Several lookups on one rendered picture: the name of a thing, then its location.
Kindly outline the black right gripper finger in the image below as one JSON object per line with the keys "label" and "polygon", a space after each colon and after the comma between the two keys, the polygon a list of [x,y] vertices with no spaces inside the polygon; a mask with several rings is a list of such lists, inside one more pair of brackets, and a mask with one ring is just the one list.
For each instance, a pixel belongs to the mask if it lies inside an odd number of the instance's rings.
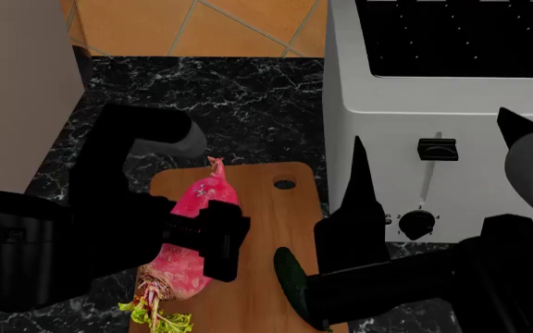
{"label": "black right gripper finger", "polygon": [[358,216],[385,216],[376,197],[366,149],[358,136],[354,138],[351,174],[342,209]]}

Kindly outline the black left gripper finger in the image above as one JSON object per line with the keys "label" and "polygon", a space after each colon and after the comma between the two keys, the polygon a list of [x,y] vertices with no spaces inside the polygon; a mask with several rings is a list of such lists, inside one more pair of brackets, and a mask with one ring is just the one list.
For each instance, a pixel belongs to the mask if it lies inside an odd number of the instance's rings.
{"label": "black left gripper finger", "polygon": [[208,224],[202,250],[204,275],[232,282],[238,274],[240,248],[250,229],[251,219],[242,215],[237,204],[210,201],[202,211]]}

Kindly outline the pink radish with green leaves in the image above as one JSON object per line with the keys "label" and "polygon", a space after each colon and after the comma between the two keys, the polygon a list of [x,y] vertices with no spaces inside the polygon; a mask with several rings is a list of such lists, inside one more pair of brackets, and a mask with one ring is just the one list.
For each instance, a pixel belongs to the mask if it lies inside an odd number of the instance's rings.
{"label": "pink radish with green leaves", "polygon": [[[195,218],[212,200],[238,204],[237,193],[226,180],[222,158],[207,157],[213,172],[191,185],[171,210],[178,216]],[[203,290],[211,278],[203,274],[204,259],[198,252],[165,244],[157,257],[140,267],[138,288],[141,294],[121,303],[119,310],[129,312],[136,324],[146,324],[149,333],[188,333],[193,324],[190,314],[165,314],[160,302],[184,301]]]}

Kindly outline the wooden cutting board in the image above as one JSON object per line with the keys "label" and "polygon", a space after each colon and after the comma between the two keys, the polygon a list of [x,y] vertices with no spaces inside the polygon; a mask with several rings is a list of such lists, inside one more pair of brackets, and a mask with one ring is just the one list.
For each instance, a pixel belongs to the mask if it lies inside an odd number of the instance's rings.
{"label": "wooden cutting board", "polygon": [[291,249],[306,274],[317,273],[314,225],[322,218],[314,173],[299,162],[226,166],[250,230],[233,282],[212,281],[183,302],[161,302],[166,314],[192,316],[189,333],[325,333],[287,302],[275,274],[279,247]]}

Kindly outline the black toaster dial knob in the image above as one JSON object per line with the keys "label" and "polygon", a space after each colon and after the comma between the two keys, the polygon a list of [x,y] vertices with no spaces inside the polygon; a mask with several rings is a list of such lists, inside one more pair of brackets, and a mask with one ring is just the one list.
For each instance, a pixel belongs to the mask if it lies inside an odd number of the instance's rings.
{"label": "black toaster dial knob", "polygon": [[429,235],[435,227],[435,216],[425,210],[406,213],[399,221],[399,229],[410,241]]}

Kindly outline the dark green cucumber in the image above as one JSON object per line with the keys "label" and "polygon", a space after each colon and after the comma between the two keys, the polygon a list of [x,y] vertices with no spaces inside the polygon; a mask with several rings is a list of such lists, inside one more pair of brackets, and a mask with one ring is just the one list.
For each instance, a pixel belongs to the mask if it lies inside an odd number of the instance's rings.
{"label": "dark green cucumber", "polygon": [[322,321],[317,321],[310,315],[305,298],[307,275],[291,250],[279,247],[275,251],[273,263],[280,287],[295,313],[314,329],[333,333]]}

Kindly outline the white toaster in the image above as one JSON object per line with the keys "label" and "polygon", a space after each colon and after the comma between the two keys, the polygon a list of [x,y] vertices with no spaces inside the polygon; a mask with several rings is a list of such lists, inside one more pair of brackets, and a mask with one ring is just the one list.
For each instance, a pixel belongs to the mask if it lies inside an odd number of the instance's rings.
{"label": "white toaster", "polygon": [[[354,138],[366,148],[378,201],[392,224],[390,242],[456,243],[478,235],[485,218],[512,214],[533,220],[533,207],[505,176],[508,152],[497,125],[501,107],[533,121],[533,79],[378,77],[364,31],[401,31],[404,6],[367,18],[358,0],[328,0],[323,118],[328,201],[341,206],[351,174]],[[420,139],[455,139],[458,161],[420,160]],[[406,213],[435,216],[433,231],[409,240]]]}

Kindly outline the black toaster lever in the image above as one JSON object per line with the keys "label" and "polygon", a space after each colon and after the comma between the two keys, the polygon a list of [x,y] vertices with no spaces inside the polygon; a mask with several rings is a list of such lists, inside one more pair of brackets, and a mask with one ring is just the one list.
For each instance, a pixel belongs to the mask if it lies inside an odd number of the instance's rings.
{"label": "black toaster lever", "polygon": [[458,161],[455,139],[424,138],[418,141],[417,152],[423,161]]}

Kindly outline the grey cabinet side panel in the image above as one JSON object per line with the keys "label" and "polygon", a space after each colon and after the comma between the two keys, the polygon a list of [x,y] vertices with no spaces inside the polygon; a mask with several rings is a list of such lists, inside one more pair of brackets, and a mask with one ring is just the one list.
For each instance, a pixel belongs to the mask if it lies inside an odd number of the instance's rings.
{"label": "grey cabinet side panel", "polygon": [[26,191],[83,93],[58,0],[0,0],[0,191]]}

